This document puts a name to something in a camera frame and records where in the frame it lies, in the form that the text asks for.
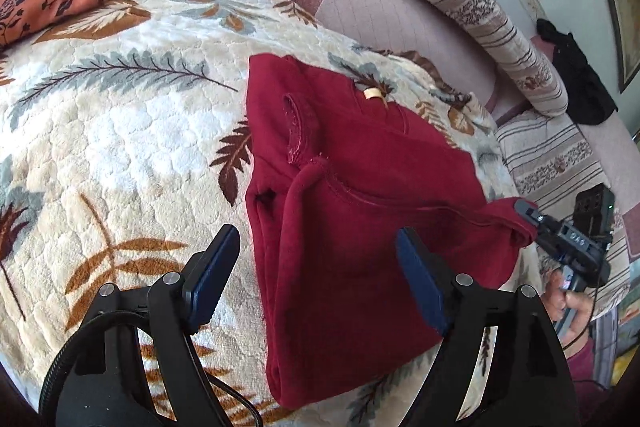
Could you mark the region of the person's right hand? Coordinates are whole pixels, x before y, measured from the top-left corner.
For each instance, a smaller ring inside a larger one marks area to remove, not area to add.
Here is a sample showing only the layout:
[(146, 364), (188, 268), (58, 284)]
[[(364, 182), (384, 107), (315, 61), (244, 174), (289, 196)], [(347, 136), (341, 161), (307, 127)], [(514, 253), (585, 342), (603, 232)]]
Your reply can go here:
[(563, 288), (563, 273), (554, 270), (548, 277), (546, 289), (541, 296), (549, 319), (558, 323), (565, 311), (574, 311), (573, 320), (559, 340), (567, 358), (585, 347), (589, 340), (588, 326), (593, 310), (593, 299), (585, 293), (576, 293)]

